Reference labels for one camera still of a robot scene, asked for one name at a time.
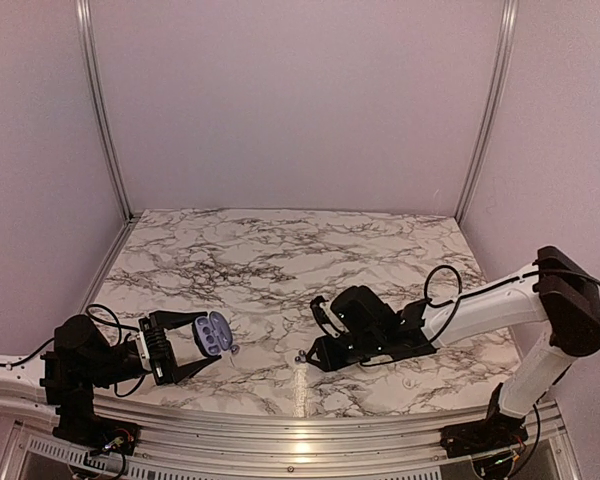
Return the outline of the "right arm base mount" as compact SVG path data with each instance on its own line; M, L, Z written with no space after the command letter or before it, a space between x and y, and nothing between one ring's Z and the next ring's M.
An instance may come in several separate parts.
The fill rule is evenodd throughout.
M527 439L523 419L497 414L443 427L440 446L448 458L457 458L509 447Z

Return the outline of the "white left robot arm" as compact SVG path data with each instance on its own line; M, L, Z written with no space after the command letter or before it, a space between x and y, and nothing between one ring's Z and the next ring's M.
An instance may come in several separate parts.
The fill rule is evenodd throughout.
M91 312L69 318L55 329L52 349L43 345L25 358L0 361L0 388L14 396L26 392L30 398L43 398L56 408L62 429L86 445L96 445L105 438L108 421L94 413L96 388L146 376L157 386L175 385L220 360L232 345L228 323L217 312L155 311L137 327L114 320L113 327L129 332L114 345L98 329L108 324ZM180 365L166 332L186 326L192 328L202 357Z

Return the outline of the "purple earbud charging case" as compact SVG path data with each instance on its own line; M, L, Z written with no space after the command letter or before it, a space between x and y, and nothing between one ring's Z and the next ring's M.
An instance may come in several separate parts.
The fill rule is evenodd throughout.
M234 346L233 334L226 318L217 311L198 316L192 326L194 340L207 357L221 356Z

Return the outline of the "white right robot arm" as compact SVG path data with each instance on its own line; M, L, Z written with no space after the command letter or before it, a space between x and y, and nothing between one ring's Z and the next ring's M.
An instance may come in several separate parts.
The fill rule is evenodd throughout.
M381 366L429 356L461 340L512 326L543 330L514 374L492 395L492 412L475 438L495 448L579 358L600 350L600 280L561 250L542 247L518 271L447 300L425 293L393 310L369 287L353 286L333 301L310 303L323 331L301 359L323 372Z

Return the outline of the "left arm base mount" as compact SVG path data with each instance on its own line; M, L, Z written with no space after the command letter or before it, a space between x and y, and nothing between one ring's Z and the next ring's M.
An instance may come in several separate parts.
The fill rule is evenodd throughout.
M61 416L54 427L54 437L89 447L91 455L109 452L132 455L139 437L140 426L126 421L87 416Z

